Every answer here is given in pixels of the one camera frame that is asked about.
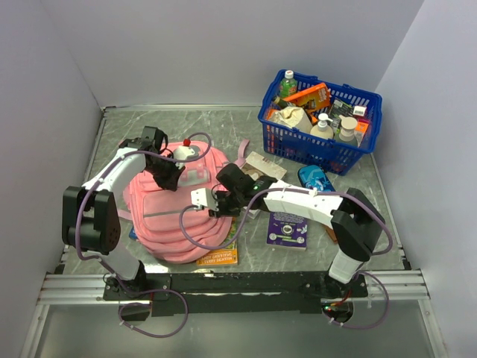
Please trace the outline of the pink student backpack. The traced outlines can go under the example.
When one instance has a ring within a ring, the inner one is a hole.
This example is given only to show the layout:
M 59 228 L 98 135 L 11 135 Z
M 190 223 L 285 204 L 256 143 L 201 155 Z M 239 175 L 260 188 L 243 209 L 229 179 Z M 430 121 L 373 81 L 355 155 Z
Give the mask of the pink student backpack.
M 180 223 L 194 241 L 217 247 L 227 238 L 233 219 L 215 219 L 206 210 L 189 210 L 179 220 L 180 212 L 191 204 L 191 191 L 218 184 L 216 175 L 228 163 L 225 153 L 211 148 L 205 157 L 185 165 L 176 191 L 159 188 L 153 176 L 143 171 L 123 191 L 127 210 L 120 210 L 119 216 L 132 221 L 138 241 L 157 259 L 193 262 L 209 251 L 193 245 L 183 235 Z

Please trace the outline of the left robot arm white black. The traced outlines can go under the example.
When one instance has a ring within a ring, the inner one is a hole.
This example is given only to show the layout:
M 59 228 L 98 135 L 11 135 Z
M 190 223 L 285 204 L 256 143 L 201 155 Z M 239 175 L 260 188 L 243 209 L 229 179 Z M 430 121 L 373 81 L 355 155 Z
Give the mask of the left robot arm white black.
M 167 135 L 146 126 L 141 136 L 123 140 L 94 178 L 63 193 L 63 242 L 76 249 L 80 260 L 99 262 L 129 299 L 143 297 L 148 282 L 144 264 L 120 242 L 116 199 L 141 172 L 151 174 L 159 188 L 176 190 L 188 155 L 187 147 L 170 150 Z

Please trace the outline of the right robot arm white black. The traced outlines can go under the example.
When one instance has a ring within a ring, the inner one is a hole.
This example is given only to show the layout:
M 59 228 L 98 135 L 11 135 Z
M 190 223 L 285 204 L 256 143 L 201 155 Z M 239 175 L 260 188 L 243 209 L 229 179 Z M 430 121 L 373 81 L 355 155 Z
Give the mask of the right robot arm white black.
M 203 205 L 212 217 L 238 216 L 242 209 L 287 213 L 318 222 L 332 229 L 338 242 L 325 279 L 327 292 L 341 297 L 352 286 L 357 271 L 376 255 L 385 221 L 358 189 L 323 192 L 262 175 L 254 180 L 237 165 L 226 165 L 216 179 L 223 190 L 206 191 Z

